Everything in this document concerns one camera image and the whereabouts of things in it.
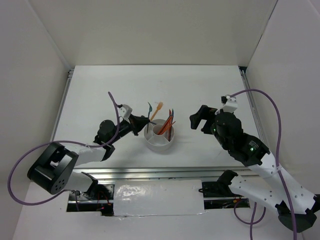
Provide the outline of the dark blue plastic knife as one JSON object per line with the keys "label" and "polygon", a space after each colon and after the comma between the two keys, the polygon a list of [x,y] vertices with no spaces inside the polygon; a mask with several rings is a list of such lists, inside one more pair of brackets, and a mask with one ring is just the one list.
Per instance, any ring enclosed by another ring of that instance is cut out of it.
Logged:
{"label": "dark blue plastic knife", "polygon": [[172,124],[173,124],[173,119],[174,119],[174,109],[171,109],[171,121],[170,121],[170,126],[168,129],[168,141],[171,141],[172,138]]}

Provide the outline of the orange-yellow plastic fork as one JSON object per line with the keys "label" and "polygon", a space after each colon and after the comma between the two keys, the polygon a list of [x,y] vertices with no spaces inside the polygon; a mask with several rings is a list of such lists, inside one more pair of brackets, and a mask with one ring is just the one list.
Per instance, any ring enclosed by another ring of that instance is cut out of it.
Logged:
{"label": "orange-yellow plastic fork", "polygon": [[163,107],[163,102],[160,101],[160,102],[158,103],[158,105],[157,105],[157,107],[156,107],[153,115],[152,115],[151,118],[150,118],[151,121],[155,118],[156,114],[161,110],[162,107]]}

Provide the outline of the teal plastic fork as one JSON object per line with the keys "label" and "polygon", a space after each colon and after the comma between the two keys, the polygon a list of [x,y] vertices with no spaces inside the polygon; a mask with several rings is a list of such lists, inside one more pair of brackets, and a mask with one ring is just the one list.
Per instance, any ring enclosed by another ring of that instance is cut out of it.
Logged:
{"label": "teal plastic fork", "polygon": [[[153,111],[153,107],[152,107],[152,105],[148,102],[148,114],[147,114],[147,117],[148,117],[148,119],[150,119],[150,115],[151,115],[151,112]],[[149,131],[149,123],[147,124],[147,126],[146,126],[146,132],[148,133],[148,131]]]}

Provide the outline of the orange plastic knife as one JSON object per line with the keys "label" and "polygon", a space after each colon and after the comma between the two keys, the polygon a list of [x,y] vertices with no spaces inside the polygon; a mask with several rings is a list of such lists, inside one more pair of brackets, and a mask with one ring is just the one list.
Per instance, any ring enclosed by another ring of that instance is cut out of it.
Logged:
{"label": "orange plastic knife", "polygon": [[168,141],[171,140],[171,128],[172,128],[172,122],[173,122],[173,114],[174,114],[174,110],[170,109],[169,110],[169,118],[168,118],[168,122],[166,125],[166,133],[167,133],[167,139]]}

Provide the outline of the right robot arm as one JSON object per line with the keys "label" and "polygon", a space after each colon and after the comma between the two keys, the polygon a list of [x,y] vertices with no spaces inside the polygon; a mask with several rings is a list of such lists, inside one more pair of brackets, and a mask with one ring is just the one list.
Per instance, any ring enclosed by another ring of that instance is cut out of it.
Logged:
{"label": "right robot arm", "polygon": [[259,138],[245,133],[233,113],[202,105],[189,119],[193,130],[204,120],[201,131],[213,135],[232,158],[255,172],[270,187],[258,187],[238,173],[225,170],[216,181],[220,194],[233,193],[251,199],[274,212],[286,228],[298,233],[314,225],[320,209],[319,195],[304,188],[281,165],[276,165],[269,148]]}

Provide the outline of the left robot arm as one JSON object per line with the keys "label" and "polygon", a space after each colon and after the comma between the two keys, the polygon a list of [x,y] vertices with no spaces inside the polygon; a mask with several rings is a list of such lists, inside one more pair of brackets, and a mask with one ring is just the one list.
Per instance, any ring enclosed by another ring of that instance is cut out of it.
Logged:
{"label": "left robot arm", "polygon": [[115,151],[115,142],[128,133],[137,136],[149,122],[150,119],[145,116],[132,114],[118,125],[109,119],[104,120],[94,138],[95,147],[79,146],[72,150],[53,142],[30,167],[27,177],[50,194],[57,194],[69,180],[75,166],[107,160]]}

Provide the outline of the white divided round container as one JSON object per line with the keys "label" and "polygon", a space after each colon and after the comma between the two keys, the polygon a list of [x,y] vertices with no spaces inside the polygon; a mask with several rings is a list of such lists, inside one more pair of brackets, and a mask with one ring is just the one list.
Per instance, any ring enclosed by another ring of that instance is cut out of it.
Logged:
{"label": "white divided round container", "polygon": [[174,143],[175,130],[171,128],[171,135],[169,130],[158,135],[162,126],[166,121],[164,119],[154,119],[152,123],[144,128],[144,140],[146,146],[154,152],[162,152],[168,150]]}

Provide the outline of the white foam board cover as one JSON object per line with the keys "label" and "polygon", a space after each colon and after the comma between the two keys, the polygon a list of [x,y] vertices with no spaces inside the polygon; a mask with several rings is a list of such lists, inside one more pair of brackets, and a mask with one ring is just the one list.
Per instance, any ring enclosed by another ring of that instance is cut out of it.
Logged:
{"label": "white foam board cover", "polygon": [[189,216],[205,213],[202,182],[149,180],[115,183],[113,212],[117,217]]}

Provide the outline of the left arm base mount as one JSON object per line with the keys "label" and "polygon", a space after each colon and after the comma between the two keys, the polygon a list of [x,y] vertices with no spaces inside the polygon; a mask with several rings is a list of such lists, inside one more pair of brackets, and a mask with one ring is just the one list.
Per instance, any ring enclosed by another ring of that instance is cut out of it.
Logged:
{"label": "left arm base mount", "polygon": [[114,184],[101,184],[90,176],[90,185],[85,189],[72,190],[69,193],[67,208],[68,213],[97,212],[101,216],[114,216]]}

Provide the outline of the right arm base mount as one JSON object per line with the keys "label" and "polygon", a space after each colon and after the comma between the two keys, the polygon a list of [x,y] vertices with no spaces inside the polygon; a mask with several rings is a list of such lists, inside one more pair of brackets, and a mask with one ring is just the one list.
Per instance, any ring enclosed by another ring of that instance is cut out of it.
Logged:
{"label": "right arm base mount", "polygon": [[204,198],[204,209],[233,209],[249,208],[249,200],[241,195],[232,193],[229,185],[238,174],[232,170],[226,170],[216,181],[204,181],[198,190]]}

